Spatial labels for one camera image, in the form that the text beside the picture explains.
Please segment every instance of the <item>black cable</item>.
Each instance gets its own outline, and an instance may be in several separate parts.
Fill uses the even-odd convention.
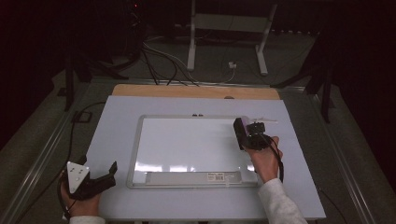
[[[70,207],[68,207],[67,211],[70,212],[70,210],[72,209],[72,207],[76,204],[77,200],[74,200],[72,205],[70,205]]]
[[[284,168],[282,159],[280,158],[279,148],[277,148],[276,142],[274,141],[274,139],[272,139],[272,137],[269,137],[268,135],[265,135],[265,136],[264,136],[264,134],[259,133],[259,136],[262,137],[262,139],[264,140],[264,142],[265,142],[265,143],[269,146],[269,148],[271,148],[271,150],[273,151],[273,153],[274,153],[274,155],[275,155],[275,157],[276,157],[276,159],[277,159],[277,165],[279,166],[279,179],[280,179],[280,181],[283,183],[283,177],[284,177],[284,174],[285,174],[285,168]],[[272,147],[271,142],[268,142],[268,141],[267,141],[267,137],[266,137],[266,136],[269,137],[269,139],[271,139],[271,142],[273,142],[273,143],[276,145],[276,150]]]
[[[61,207],[62,207],[62,210],[64,211],[64,217],[67,219],[67,220],[70,220],[70,213],[69,213],[69,211],[70,211],[70,208],[69,209],[67,209],[66,208],[66,205],[64,204],[64,198],[62,197],[62,190],[61,190],[61,188],[62,188],[62,183],[64,182],[64,175],[62,175],[59,179],[58,179],[58,186],[57,186],[57,195],[58,195],[58,201],[59,201],[59,203],[60,203],[60,205],[61,205]]]
[[[169,62],[171,62],[172,65],[174,66],[175,72],[174,72],[174,74],[172,75],[172,77],[170,77],[170,78],[161,76],[161,75],[160,75],[158,72],[156,72],[155,69],[152,67],[152,69],[155,71],[155,73],[156,73],[157,75],[159,75],[160,77],[164,77],[164,78],[166,78],[166,79],[169,79],[168,82],[166,83],[166,86],[169,86],[169,84],[170,84],[173,80],[176,80],[177,65],[176,65],[176,62],[175,62],[175,61],[171,60],[171,59],[170,59],[169,57],[167,57],[166,55],[160,54],[160,53],[155,52],[155,51],[153,51],[153,50],[152,50],[153,52],[151,52],[151,51],[150,51],[149,49],[147,49],[147,48],[143,48],[143,50],[146,50],[147,53],[149,53],[149,54],[153,54],[153,55],[160,56],[160,57],[163,57],[163,58],[167,59],[167,60],[168,60]]]
[[[347,224],[347,219],[344,217],[344,214],[341,212],[341,210],[337,207],[337,205],[335,204],[335,202],[332,201],[332,199],[330,199],[330,197],[314,182],[315,187],[317,187],[317,189],[327,198],[327,200],[329,200],[329,202],[334,206],[334,208],[338,211],[338,213],[340,214],[341,218],[344,220],[344,222]]]
[[[138,58],[128,58],[128,62],[126,63],[121,63],[121,64],[117,64],[117,65],[113,65],[110,66],[108,68],[116,70],[117,72],[123,71],[125,69],[130,68],[131,66],[133,66]]]
[[[145,61],[142,60],[142,59],[141,59],[140,61],[142,61],[143,63],[145,63],[147,66],[151,67],[152,72],[153,72],[154,74],[156,74],[158,77],[162,77],[162,78],[164,78],[164,79],[169,79],[168,77],[165,77],[165,76],[161,75],[160,73],[158,73],[158,72],[155,70],[155,68],[152,66],[151,63],[147,63],[147,62],[145,62]],[[178,81],[180,84],[182,84],[182,85],[184,85],[184,86],[188,86],[186,83],[184,83],[184,82],[182,82],[182,81],[180,81],[180,80],[178,80],[178,79],[176,79],[176,78],[174,78],[174,80]]]
[[[64,170],[64,167],[66,166],[67,162],[70,160],[71,151],[72,151],[72,143],[73,143],[73,132],[74,132],[74,129],[76,126],[76,120],[78,120],[81,117],[81,115],[85,112],[85,110],[87,110],[88,108],[90,108],[94,105],[102,105],[105,103],[106,102],[98,102],[98,103],[95,103],[92,105],[87,105],[72,118],[72,128],[70,131],[69,148],[68,148],[68,152],[67,152],[67,158],[66,158],[64,164],[62,165],[62,169],[51,179],[51,181],[48,183],[48,185],[43,190],[41,190],[41,192],[25,208],[25,210],[20,214],[20,216],[18,217],[18,219],[16,220],[15,223],[19,223],[23,219],[23,217],[27,214],[27,212],[33,207],[33,205],[38,201],[38,199],[40,199],[41,196],[43,196],[43,194],[50,188],[50,186],[53,184],[53,182],[55,182],[55,180],[59,179],[59,176],[62,173],[62,171]]]
[[[154,50],[154,49],[149,49],[149,48],[143,48],[143,49],[144,49],[144,50],[152,51],[152,52],[154,52],[154,53],[156,53],[156,54],[158,54],[158,55],[161,55],[162,57],[164,57],[164,58],[166,58],[166,59],[168,59],[168,60],[174,62],[175,65],[177,66],[177,68],[180,70],[180,72],[183,74],[183,76],[184,76],[189,82],[191,82],[191,83],[192,83],[193,85],[195,85],[195,86],[199,86],[198,84],[196,84],[196,83],[194,82],[194,80],[192,80],[191,78],[189,78],[189,77],[184,73],[183,68],[180,67],[180,65],[178,64],[178,62],[175,62],[173,59],[171,59],[170,57],[168,57],[166,54],[163,54],[163,53],[161,53],[161,52],[159,52],[159,51],[157,51],[157,50]]]
[[[142,50],[142,53],[143,53],[143,55],[145,56],[146,63],[147,63],[147,64],[150,64],[150,63],[149,63],[148,56],[146,55],[146,52]],[[152,79],[153,79],[154,82],[155,82],[155,85],[158,85],[157,78],[155,77],[154,73],[152,72],[151,67],[152,67],[152,66],[151,66],[151,64],[150,64],[150,66],[148,67],[148,70],[149,70],[149,72],[150,72],[150,74],[151,74]]]

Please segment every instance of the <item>cable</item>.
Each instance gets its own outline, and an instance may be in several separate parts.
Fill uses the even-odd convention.
[[[62,175],[60,178],[58,178],[58,186],[57,186],[57,196],[58,196],[58,201],[61,204],[62,210],[64,211],[64,217],[67,220],[70,220],[70,208],[67,209],[66,205],[64,204],[64,198],[62,197],[62,183],[64,182],[64,175]]]
[[[70,210],[72,209],[72,207],[76,204],[77,200],[74,200],[72,205],[70,205],[70,207],[67,209],[68,212],[70,212]]]
[[[153,73],[153,71],[152,71],[152,65],[149,63],[148,56],[146,55],[146,52],[143,51],[143,50],[142,50],[142,53],[143,53],[143,55],[145,56],[146,63],[149,64],[148,70],[149,70],[149,72],[150,72],[150,74],[151,74],[151,77],[152,77],[152,79],[154,80],[155,85],[158,85],[157,78],[155,77],[155,75],[154,75],[154,73]]]
[[[236,43],[236,42],[238,42],[238,41],[240,41],[240,40],[242,40],[242,39],[244,39],[244,38],[236,39],[235,41],[233,41],[233,42],[231,42],[231,43],[229,43],[229,44],[232,45],[232,44],[234,44],[234,43]],[[222,54],[222,57],[221,57],[221,62],[220,62],[220,74],[221,74],[221,75],[224,74],[224,73],[223,73],[224,60],[225,60],[226,54],[227,54],[227,52],[229,51],[229,49],[230,49],[230,46],[228,46],[228,47],[224,50],[224,52],[223,52],[223,54]],[[233,76],[232,76],[232,78],[231,78],[230,80],[220,82],[219,84],[227,83],[227,82],[231,81],[232,79],[233,79]]]
[[[67,162],[70,160],[70,156],[71,156],[71,151],[72,151],[72,143],[73,143],[73,132],[76,126],[76,120],[78,120],[81,115],[85,112],[85,110],[87,110],[88,108],[95,106],[95,105],[102,105],[105,104],[106,102],[98,102],[92,105],[87,105],[86,107],[84,107],[82,110],[80,110],[72,119],[72,128],[70,131],[70,138],[69,138],[69,147],[68,147],[68,152],[67,152],[67,157],[66,160],[64,162],[64,164],[62,165],[62,169],[51,179],[51,181],[48,183],[48,185],[41,190],[41,192],[33,199],[33,201],[26,206],[25,210],[20,214],[20,216],[18,217],[18,219],[16,220],[15,223],[19,223],[21,222],[21,220],[23,219],[23,217],[27,214],[27,212],[33,207],[33,205],[41,198],[41,196],[43,196],[43,194],[50,188],[50,186],[53,184],[53,182],[55,182],[55,180],[59,179],[60,174],[62,173],[62,171],[64,170],[64,167],[66,166]]]
[[[280,179],[281,182],[283,182],[283,176],[284,176],[284,173],[285,173],[285,171],[284,171],[285,168],[284,168],[283,162],[282,162],[282,160],[281,160],[281,158],[280,158],[279,148],[277,148],[276,142],[274,141],[274,139],[272,139],[272,137],[269,137],[268,135],[265,135],[265,136],[264,136],[264,134],[259,133],[259,136],[262,137],[262,139],[264,140],[264,142],[265,142],[265,143],[269,146],[269,148],[271,148],[271,150],[274,152],[274,155],[275,155],[275,157],[276,157],[276,159],[277,159],[277,165],[279,166],[279,179]],[[267,141],[267,138],[266,138],[266,137],[268,137],[269,139],[271,139],[271,142],[275,144],[276,150],[274,150],[274,148],[272,147],[271,142],[268,142],[268,141]]]
[[[153,71],[155,74],[157,74],[157,75],[160,76],[160,77],[169,79],[168,82],[167,82],[167,84],[166,84],[167,86],[172,82],[172,80],[176,80],[176,81],[180,82],[180,83],[183,84],[183,85],[187,85],[187,84],[181,82],[180,80],[177,80],[177,79],[176,79],[176,75],[177,75],[177,65],[176,65],[176,63],[175,63],[173,60],[169,59],[169,58],[166,57],[165,55],[162,55],[162,54],[159,54],[159,53],[156,53],[156,52],[148,51],[147,53],[152,54],[152,55],[155,55],[155,56],[159,56],[159,57],[164,57],[164,58],[167,59],[169,62],[171,62],[172,65],[174,66],[174,69],[175,69],[174,74],[172,75],[172,77],[167,78],[167,77],[164,77],[164,76],[160,75],[160,74],[154,69],[154,67],[151,65],[150,62],[144,62],[144,61],[143,61],[143,62],[146,63],[148,66],[151,66],[151,69],[152,69],[152,71]]]
[[[233,74],[231,75],[231,77],[229,79],[227,79],[226,81],[219,82],[216,85],[226,84],[227,82],[233,80],[234,77],[235,77],[235,68],[233,68]]]
[[[177,62],[181,63],[181,64],[184,66],[184,69],[187,69],[187,65],[184,64],[178,57],[176,57],[176,56],[174,56],[174,55],[171,55],[171,54],[168,54],[168,53],[165,53],[165,52],[162,52],[162,51],[159,51],[159,50],[157,50],[157,49],[153,49],[153,48],[151,48],[149,45],[147,45],[146,43],[143,43],[143,45],[145,46],[144,49],[157,52],[157,53],[159,53],[159,54],[165,56],[168,60],[172,60],[171,58],[176,59]],[[180,72],[183,74],[183,76],[184,76],[188,81],[190,81],[193,85],[199,86],[198,84],[195,83],[195,82],[198,82],[198,83],[199,83],[199,81],[197,81],[196,79],[194,79],[194,78],[191,76],[191,74],[190,74],[189,71],[187,71],[187,73],[188,73],[189,76],[186,76],[186,74],[185,74],[184,71],[183,71],[183,68],[181,68],[180,65],[179,65],[177,62],[175,63],[175,65],[178,67],[178,69],[179,69]]]
[[[337,207],[337,205],[330,199],[330,197],[314,182],[315,187],[329,200],[329,202],[334,206],[334,208],[338,211],[338,213],[341,215],[341,218],[344,220],[344,222],[347,224],[347,219],[344,217],[344,214],[341,212],[341,210]]]

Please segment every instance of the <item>dark background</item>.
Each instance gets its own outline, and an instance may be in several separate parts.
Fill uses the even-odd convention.
[[[189,23],[189,1],[138,3],[142,3],[138,9],[142,20],[159,34],[172,36],[175,23]],[[218,4],[219,1],[203,0],[197,9],[210,12],[212,6]],[[254,1],[247,1],[246,6],[249,4]],[[120,46],[114,44],[117,41],[112,41],[120,36],[108,33],[109,25],[101,21],[103,16],[98,17],[98,7],[91,1],[8,0],[3,1],[0,8],[0,147],[3,147],[51,92],[50,79],[64,69],[66,43],[71,41],[96,60],[105,61],[110,59],[110,54],[120,53]],[[117,14],[117,6],[109,8]],[[243,8],[251,15],[260,13]],[[293,31],[318,35],[303,69],[315,65],[319,59],[329,62],[333,70],[332,83],[339,86],[393,189],[396,189],[393,174],[396,170],[393,161],[396,148],[393,141],[395,9],[387,0],[284,1],[273,23],[276,33]],[[227,7],[223,10],[225,14],[233,13]],[[125,24],[117,19],[113,22],[120,28],[115,27],[113,34],[116,34],[122,30],[121,24]],[[79,77],[83,81],[90,80],[86,73],[80,73]]]

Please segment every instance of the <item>label sticker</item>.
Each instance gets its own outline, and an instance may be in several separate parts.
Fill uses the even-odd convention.
[[[207,181],[224,181],[224,173],[207,173]]]

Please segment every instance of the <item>white plug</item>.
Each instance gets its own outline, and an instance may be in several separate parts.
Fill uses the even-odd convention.
[[[236,68],[236,62],[229,62],[228,65],[231,69]]]

